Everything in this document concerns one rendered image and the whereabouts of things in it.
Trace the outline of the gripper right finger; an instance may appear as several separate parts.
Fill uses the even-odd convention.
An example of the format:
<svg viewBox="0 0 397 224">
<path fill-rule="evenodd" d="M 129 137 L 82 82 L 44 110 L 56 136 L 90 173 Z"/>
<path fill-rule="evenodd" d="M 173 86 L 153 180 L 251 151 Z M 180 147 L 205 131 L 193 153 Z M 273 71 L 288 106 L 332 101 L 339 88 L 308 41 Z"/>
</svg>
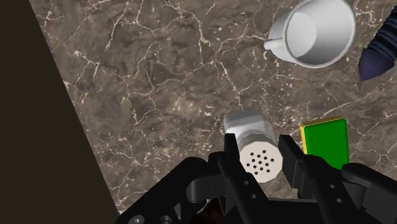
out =
<svg viewBox="0 0 397 224">
<path fill-rule="evenodd" d="M 279 136 L 282 171 L 297 189 L 298 217 L 315 224 L 397 224 L 397 181 L 363 164 L 341 169 Z"/>
</svg>

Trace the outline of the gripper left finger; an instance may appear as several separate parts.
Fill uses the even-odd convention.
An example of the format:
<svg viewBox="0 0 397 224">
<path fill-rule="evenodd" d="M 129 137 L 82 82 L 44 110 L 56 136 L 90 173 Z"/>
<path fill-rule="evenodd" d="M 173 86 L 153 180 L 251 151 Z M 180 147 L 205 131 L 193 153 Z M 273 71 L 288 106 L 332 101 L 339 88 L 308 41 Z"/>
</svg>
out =
<svg viewBox="0 0 397 224">
<path fill-rule="evenodd" d="M 225 134 L 224 150 L 207 160 L 188 157 L 133 203 L 115 224 L 190 224 L 207 200 L 225 200 L 225 216 L 238 224 L 260 224 L 260 206 L 268 203 L 254 176 L 239 160 L 234 134 Z"/>
</svg>

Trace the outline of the green and yellow block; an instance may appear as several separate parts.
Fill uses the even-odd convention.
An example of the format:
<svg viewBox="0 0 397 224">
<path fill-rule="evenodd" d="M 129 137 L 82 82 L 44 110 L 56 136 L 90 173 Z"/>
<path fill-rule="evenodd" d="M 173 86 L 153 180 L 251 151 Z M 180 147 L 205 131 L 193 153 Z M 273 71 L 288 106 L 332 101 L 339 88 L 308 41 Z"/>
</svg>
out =
<svg viewBox="0 0 397 224">
<path fill-rule="evenodd" d="M 349 163 L 347 122 L 341 116 L 301 123 L 300 135 L 306 155 L 321 157 L 338 170 Z"/>
</svg>

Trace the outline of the silver salt shaker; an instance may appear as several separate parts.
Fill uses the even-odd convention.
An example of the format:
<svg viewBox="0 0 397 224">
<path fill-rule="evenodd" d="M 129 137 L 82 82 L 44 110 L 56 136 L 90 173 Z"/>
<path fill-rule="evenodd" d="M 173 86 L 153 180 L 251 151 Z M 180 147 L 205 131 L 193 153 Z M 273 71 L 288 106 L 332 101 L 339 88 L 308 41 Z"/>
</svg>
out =
<svg viewBox="0 0 397 224">
<path fill-rule="evenodd" d="M 258 183 L 266 183 L 282 170 L 283 157 L 279 151 L 274 130 L 263 115 L 255 111 L 230 113 L 224 118 L 227 134 L 234 134 L 239 149 L 239 160 L 246 172 Z"/>
</svg>

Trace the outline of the dark blue ribbed object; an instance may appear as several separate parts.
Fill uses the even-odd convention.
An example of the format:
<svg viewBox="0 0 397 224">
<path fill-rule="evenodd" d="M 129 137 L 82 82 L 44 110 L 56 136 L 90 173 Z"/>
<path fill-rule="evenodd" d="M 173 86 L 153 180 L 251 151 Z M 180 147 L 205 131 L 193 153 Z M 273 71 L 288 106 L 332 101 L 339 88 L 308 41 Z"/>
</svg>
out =
<svg viewBox="0 0 397 224">
<path fill-rule="evenodd" d="M 385 19 L 368 46 L 363 49 L 358 68 L 360 81 L 378 77 L 397 60 L 397 5 Z"/>
</svg>

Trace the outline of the white cup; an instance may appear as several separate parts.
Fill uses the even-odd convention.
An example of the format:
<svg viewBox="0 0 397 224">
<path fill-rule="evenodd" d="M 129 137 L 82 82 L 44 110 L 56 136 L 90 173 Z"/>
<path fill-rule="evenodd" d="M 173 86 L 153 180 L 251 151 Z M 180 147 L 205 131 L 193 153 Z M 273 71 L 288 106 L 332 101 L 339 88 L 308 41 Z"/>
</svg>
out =
<svg viewBox="0 0 397 224">
<path fill-rule="evenodd" d="M 317 69 L 341 59 L 355 33 L 355 12 L 346 0 L 302 0 L 274 21 L 263 47 L 278 59 Z"/>
</svg>

